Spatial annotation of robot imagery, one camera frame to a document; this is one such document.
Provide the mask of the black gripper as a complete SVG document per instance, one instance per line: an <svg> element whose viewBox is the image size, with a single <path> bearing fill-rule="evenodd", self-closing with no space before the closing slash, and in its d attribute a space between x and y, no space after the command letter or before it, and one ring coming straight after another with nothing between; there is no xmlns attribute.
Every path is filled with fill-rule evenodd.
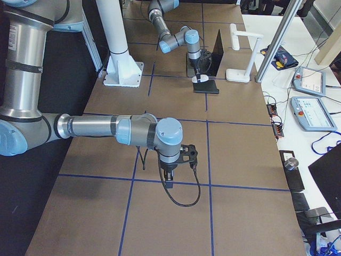
<svg viewBox="0 0 341 256"><path fill-rule="evenodd" d="M189 59L190 60L190 65L194 70L194 73L196 74L196 79L197 82L200 81L200 74L203 73L203 70L201 68L201 58L197 59Z"/></svg>
<svg viewBox="0 0 341 256"><path fill-rule="evenodd" d="M161 169L164 170L165 187L173 188L174 184L174 169L177 168L176 163L160 162Z"/></svg>

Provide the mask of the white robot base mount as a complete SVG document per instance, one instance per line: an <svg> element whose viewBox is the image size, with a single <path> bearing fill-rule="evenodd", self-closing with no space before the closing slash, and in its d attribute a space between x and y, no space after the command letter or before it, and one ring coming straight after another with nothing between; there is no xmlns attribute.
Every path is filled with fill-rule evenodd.
<svg viewBox="0 0 341 256"><path fill-rule="evenodd" d="M96 1L110 58L106 86L139 87L144 64L136 62L129 53L119 1Z"/></svg>

